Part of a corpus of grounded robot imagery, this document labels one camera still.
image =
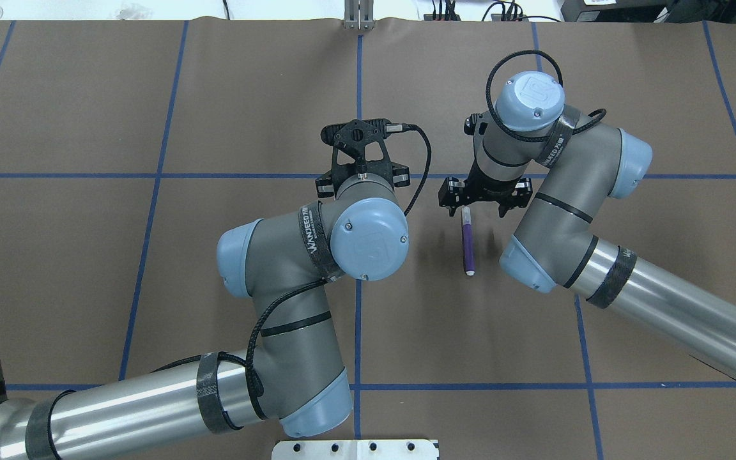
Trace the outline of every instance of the black cable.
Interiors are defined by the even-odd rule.
[[[516,133],[512,129],[505,126],[505,122],[502,121],[502,117],[499,117],[499,114],[496,113],[496,109],[493,107],[493,99],[490,95],[490,88],[493,86],[493,78],[496,76],[496,72],[508,61],[510,61],[513,58],[517,58],[518,56],[525,56],[529,54],[535,54],[538,56],[541,56],[542,58],[546,59],[555,69],[555,75],[558,76],[558,84],[561,86],[564,86],[564,77],[561,76],[561,69],[558,67],[558,63],[553,59],[549,54],[543,52],[543,50],[520,50],[519,52],[514,52],[511,55],[506,56],[501,61],[497,62],[496,65],[493,65],[493,69],[490,71],[490,75],[487,76],[487,84],[484,88],[484,96],[485,100],[487,102],[487,110],[490,111],[490,116],[493,117],[493,121],[496,122],[496,126],[498,126],[502,131],[504,131],[507,135],[513,137],[513,139],[516,139],[521,142],[547,142],[549,140],[549,136],[539,136],[539,137],[528,137],[528,136],[522,136],[521,134]],[[587,129],[592,128],[595,125],[598,125],[598,123],[601,122],[602,119],[606,116],[607,111],[606,109],[598,109],[591,113],[589,116],[592,117],[592,119],[586,124],[581,126],[580,128],[575,128],[572,131],[572,134],[580,134],[584,131],[587,131]]]
[[[487,19],[487,13],[489,13],[490,10],[492,10],[493,7],[496,6],[496,5],[501,5],[502,6],[502,17],[505,15],[505,3],[504,2],[493,2],[485,10],[484,15],[482,16],[482,22],[484,22],[484,20]]]
[[[503,15],[500,20],[507,20],[507,21],[513,20],[513,18],[516,15],[516,12],[517,12],[516,3],[513,2],[513,3],[510,4],[510,6],[507,7],[507,13],[505,15]]]
[[[405,215],[408,215],[408,213],[411,212],[414,207],[414,203],[417,201],[418,195],[420,195],[422,188],[424,187],[424,181],[427,180],[427,173],[430,171],[430,159],[433,154],[433,150],[430,146],[430,140],[427,140],[427,134],[425,134],[424,131],[417,125],[407,126],[412,131],[416,131],[418,134],[420,134],[422,140],[424,141],[424,146],[427,149],[427,153],[424,160],[424,171],[422,171],[422,180],[420,181],[420,184],[418,184],[417,191],[414,192],[414,195],[411,197],[411,202],[408,203],[408,207],[405,209]]]
[[[516,17],[514,18],[514,20],[532,19],[532,18],[549,19],[549,20],[554,20],[555,22],[563,22],[561,20],[557,20],[554,17],[543,17],[542,15],[526,15],[525,17]]]
[[[260,331],[263,329],[263,324],[266,323],[268,317],[284,301],[291,299],[295,295],[303,294],[305,291],[319,288],[327,282],[327,279],[319,279],[299,286],[294,291],[286,292],[286,294],[274,299],[274,301],[266,307],[263,313],[260,314],[260,318],[257,319],[257,323],[254,324],[254,329],[252,329],[252,335],[249,337],[249,346],[246,348],[246,387],[249,388],[249,395],[254,395],[256,397],[263,396],[263,382],[260,382],[260,376],[258,376],[257,372],[254,370],[254,348],[257,346],[257,336],[260,335]]]
[[[154,371],[150,373],[165,371],[167,369],[172,369],[173,367],[181,366],[182,364],[196,363],[198,361],[201,361],[201,358],[203,356],[204,355],[195,355],[195,356],[190,356],[189,358],[178,359],[178,361],[169,363],[166,366],[158,367],[158,369],[155,369]],[[220,359],[221,361],[229,361],[234,364],[240,364],[240,366],[242,367],[246,367],[246,361],[244,361],[243,358],[240,358],[240,356],[236,356],[236,355],[230,355],[230,353],[227,353],[225,351],[217,353],[217,358]]]
[[[169,363],[166,366],[158,367],[158,369],[155,369],[151,373],[165,371],[167,369],[172,369],[173,367],[178,367],[181,364],[189,364],[189,363],[195,363],[195,361],[201,361],[201,356],[202,355],[195,355],[195,356],[190,356],[189,358],[178,359],[178,361],[174,361],[172,363]]]

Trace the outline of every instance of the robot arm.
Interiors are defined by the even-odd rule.
[[[389,160],[383,139],[414,129],[420,131],[386,119],[325,128],[322,140],[335,151],[318,196],[336,200],[258,219],[221,237],[223,282],[232,294],[250,296],[260,317],[248,349],[183,359],[44,402],[6,398],[0,364],[0,458],[117,457],[268,418],[280,419],[292,437],[342,423],[351,413],[351,392],[321,287],[344,274],[383,279],[404,262],[408,227],[394,187],[410,180],[405,166]],[[379,142],[382,160],[365,159],[372,142]],[[338,151],[354,162],[339,165]]]
[[[456,196],[476,201],[464,190],[484,183],[491,192],[479,199],[511,208],[528,163],[546,166],[547,178],[500,258],[503,271],[536,291],[569,288],[601,309],[662,333],[736,379],[736,306],[589,231],[605,198],[628,196],[643,178],[651,147],[564,105],[562,85],[545,73],[513,76],[494,107],[488,91],[488,107],[491,111],[471,116],[465,125],[473,133],[475,154],[465,186],[448,178],[440,204],[454,210],[450,202]]]

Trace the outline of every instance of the purple marker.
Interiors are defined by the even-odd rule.
[[[462,207],[462,249],[464,254],[464,272],[472,277],[476,274],[473,262],[473,227],[470,226],[470,208]]]

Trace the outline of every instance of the white mounting plate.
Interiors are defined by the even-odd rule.
[[[439,460],[438,446],[438,440],[281,441],[272,460]]]

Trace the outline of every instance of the light blue joint cap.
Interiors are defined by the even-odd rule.
[[[331,230],[331,254],[354,279],[380,280],[408,254],[408,222],[391,200],[365,198],[348,206]]]
[[[342,370],[333,382],[303,407],[280,419],[283,431],[292,438],[325,433],[345,422],[353,409],[348,374]]]
[[[612,198],[625,198],[634,192],[652,163],[652,147],[621,129],[621,165],[609,193]]]
[[[261,220],[228,230],[217,242],[217,271],[223,278],[223,286],[234,297],[251,297],[246,289],[246,254],[254,228]]]
[[[564,100],[564,87],[552,76],[531,70],[508,80],[496,99],[496,113],[513,131],[534,131],[561,116]]]
[[[515,236],[510,237],[510,244],[502,253],[499,265],[505,273],[542,294],[555,288],[555,281],[530,256],[530,253]]]

